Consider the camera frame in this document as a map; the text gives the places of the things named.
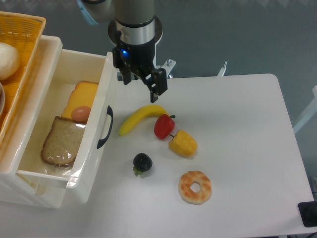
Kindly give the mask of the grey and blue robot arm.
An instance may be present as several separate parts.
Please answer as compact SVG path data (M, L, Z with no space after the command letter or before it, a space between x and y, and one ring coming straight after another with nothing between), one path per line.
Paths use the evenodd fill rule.
M166 69L156 66L156 44L162 36L153 0L79 0L82 14L90 24L109 22L108 35L114 43L113 66L123 83L139 77L155 102L167 90Z

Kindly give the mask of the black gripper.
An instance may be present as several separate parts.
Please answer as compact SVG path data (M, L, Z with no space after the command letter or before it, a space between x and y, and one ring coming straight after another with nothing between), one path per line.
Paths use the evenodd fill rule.
M137 75L150 90L150 101L154 103L167 90L167 76L164 68L154 69L155 40L132 45L119 41L112 49L113 66L122 74L123 84L129 84Z

